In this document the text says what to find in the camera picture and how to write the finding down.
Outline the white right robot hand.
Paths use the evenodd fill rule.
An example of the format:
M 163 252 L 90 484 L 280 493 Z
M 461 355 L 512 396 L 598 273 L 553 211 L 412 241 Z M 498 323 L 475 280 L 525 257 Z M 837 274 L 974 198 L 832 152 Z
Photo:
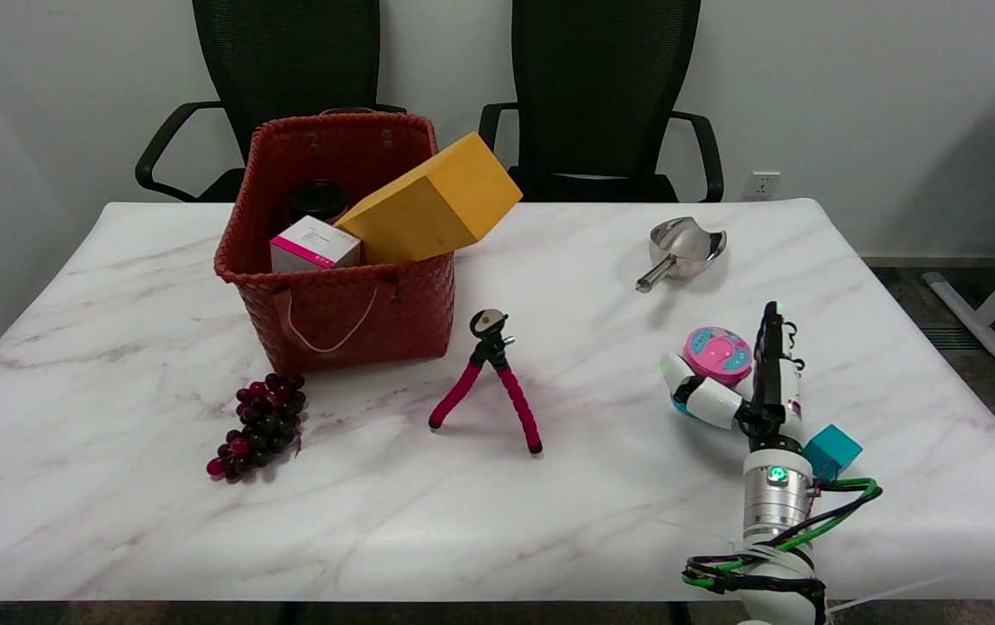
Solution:
M 722 328 L 689 337 L 682 353 L 665 353 L 660 372 L 680 414 L 739 431 L 750 450 L 802 450 L 801 371 L 792 354 L 798 328 L 778 301 L 764 308 L 753 343 Z

